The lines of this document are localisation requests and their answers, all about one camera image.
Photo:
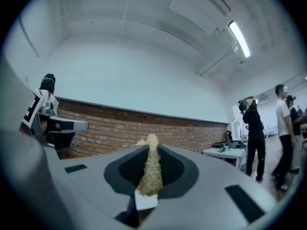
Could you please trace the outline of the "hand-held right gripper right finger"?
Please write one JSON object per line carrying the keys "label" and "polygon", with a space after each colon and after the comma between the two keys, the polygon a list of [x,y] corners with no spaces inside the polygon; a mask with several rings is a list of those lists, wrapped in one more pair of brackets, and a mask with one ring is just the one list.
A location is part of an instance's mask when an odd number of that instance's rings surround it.
{"label": "hand-held right gripper right finger", "polygon": [[[159,200],[143,230],[254,230],[274,219],[277,201],[261,184],[231,164],[186,149],[167,146],[193,161],[199,170],[195,185],[182,197]],[[225,188],[239,185],[264,211],[249,223]]]}

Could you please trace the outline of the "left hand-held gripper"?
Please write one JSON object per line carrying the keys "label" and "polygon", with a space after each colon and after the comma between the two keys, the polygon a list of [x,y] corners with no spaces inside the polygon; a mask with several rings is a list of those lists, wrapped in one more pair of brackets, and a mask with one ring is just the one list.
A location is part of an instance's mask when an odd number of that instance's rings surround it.
{"label": "left hand-held gripper", "polygon": [[89,129],[89,123],[86,121],[51,117],[58,115],[59,104],[53,91],[35,90],[33,94],[35,98],[22,120],[20,132],[34,137],[42,145],[61,150],[71,145],[74,132]]}

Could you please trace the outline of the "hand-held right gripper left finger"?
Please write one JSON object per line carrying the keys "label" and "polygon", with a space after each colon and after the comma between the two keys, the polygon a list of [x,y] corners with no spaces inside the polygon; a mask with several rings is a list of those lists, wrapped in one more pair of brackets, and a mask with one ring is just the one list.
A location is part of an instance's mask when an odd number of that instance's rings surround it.
{"label": "hand-held right gripper left finger", "polygon": [[61,160],[55,150],[45,148],[51,177],[72,220],[73,230],[150,230],[149,218],[136,229],[116,220],[117,215],[127,210],[130,196],[116,193],[104,178],[109,163],[136,150],[143,147]]}

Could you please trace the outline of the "yellow sponge piece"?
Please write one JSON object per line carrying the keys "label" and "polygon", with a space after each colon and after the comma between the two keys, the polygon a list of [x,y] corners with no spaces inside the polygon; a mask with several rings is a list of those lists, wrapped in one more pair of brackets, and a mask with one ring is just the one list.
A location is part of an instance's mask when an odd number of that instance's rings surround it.
{"label": "yellow sponge piece", "polygon": [[161,176],[160,156],[158,154],[158,138],[155,134],[149,134],[147,139],[138,141],[137,145],[148,145],[149,151],[144,165],[144,174],[137,191],[142,196],[153,196],[163,189]]}

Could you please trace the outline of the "white background table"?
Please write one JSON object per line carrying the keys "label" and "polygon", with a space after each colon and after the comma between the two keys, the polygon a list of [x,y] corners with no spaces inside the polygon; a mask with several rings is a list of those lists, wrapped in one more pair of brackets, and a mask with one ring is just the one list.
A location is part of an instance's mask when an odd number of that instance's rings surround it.
{"label": "white background table", "polygon": [[229,150],[220,152],[219,148],[211,147],[202,151],[204,155],[216,157],[222,160],[235,160],[235,167],[245,170],[247,163],[247,146],[241,141],[229,141]]}

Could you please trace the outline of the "white air conditioner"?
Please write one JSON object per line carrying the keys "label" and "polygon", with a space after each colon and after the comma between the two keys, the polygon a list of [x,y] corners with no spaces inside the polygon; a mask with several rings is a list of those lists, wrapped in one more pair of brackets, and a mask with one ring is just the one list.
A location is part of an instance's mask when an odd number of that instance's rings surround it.
{"label": "white air conditioner", "polygon": [[264,103],[268,102],[271,97],[272,97],[271,94],[264,92],[264,93],[257,95],[256,102],[257,102],[257,104],[264,104]]}

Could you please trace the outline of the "white ceiling pipe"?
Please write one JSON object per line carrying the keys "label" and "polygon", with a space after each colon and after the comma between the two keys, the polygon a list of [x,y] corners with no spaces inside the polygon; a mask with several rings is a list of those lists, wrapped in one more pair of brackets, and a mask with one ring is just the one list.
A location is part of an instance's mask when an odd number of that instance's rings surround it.
{"label": "white ceiling pipe", "polygon": [[214,59],[212,59],[209,63],[204,65],[201,69],[196,71],[197,75],[202,76],[204,73],[206,73],[209,69],[214,67],[217,63],[219,63],[222,59],[224,59],[226,56],[236,53],[238,51],[237,45],[232,45],[225,49],[222,53],[218,54]]}

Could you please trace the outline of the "long ceiling light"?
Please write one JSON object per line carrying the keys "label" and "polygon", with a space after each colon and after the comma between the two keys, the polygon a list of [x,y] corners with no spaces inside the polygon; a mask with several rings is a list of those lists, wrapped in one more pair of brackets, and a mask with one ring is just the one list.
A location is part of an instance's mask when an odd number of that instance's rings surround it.
{"label": "long ceiling light", "polygon": [[247,42],[243,36],[242,31],[240,30],[239,26],[237,25],[237,23],[235,21],[232,21],[229,25],[228,25],[230,31],[233,33],[234,37],[236,38],[237,42],[239,43],[243,54],[245,56],[245,58],[249,58],[251,56],[250,53],[250,49],[247,45]]}

